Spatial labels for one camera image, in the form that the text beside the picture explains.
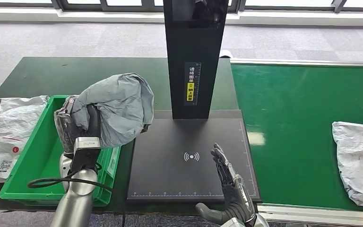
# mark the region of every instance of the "green plastic crate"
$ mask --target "green plastic crate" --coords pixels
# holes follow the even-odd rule
[[[18,201],[27,206],[56,206],[65,194],[63,184],[44,188],[28,188],[37,178],[60,177],[59,158],[63,148],[56,131],[53,112],[62,107],[67,96],[52,96],[31,133],[18,161],[0,191],[0,198]],[[103,149],[98,163],[98,182],[113,187],[120,147]],[[111,200],[111,192],[96,187],[93,205],[103,207]]]

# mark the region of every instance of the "barcode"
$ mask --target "barcode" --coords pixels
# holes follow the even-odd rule
[[[10,169],[10,164],[12,164],[12,161],[3,160],[0,164],[0,173],[7,172]]]

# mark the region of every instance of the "black display stand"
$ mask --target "black display stand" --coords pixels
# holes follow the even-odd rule
[[[222,189],[210,150],[217,142],[260,201],[240,110],[211,111],[209,119],[173,120],[156,111],[148,132],[136,138],[127,199],[133,202],[221,202]]]

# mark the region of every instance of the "gray carpet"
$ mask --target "gray carpet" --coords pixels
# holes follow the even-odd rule
[[[363,29],[226,26],[222,49],[252,59],[363,61]],[[166,57],[164,25],[0,23],[0,85],[24,56]],[[48,227],[53,213],[0,211],[0,227]],[[93,215],[91,227],[213,227],[199,217]],[[284,224],[272,223],[283,227]]]

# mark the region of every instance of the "plastic bag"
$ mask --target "plastic bag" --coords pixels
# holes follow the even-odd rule
[[[332,123],[340,177],[349,198],[363,206],[363,124]]]
[[[9,176],[48,101],[48,96],[0,98],[0,182]]]

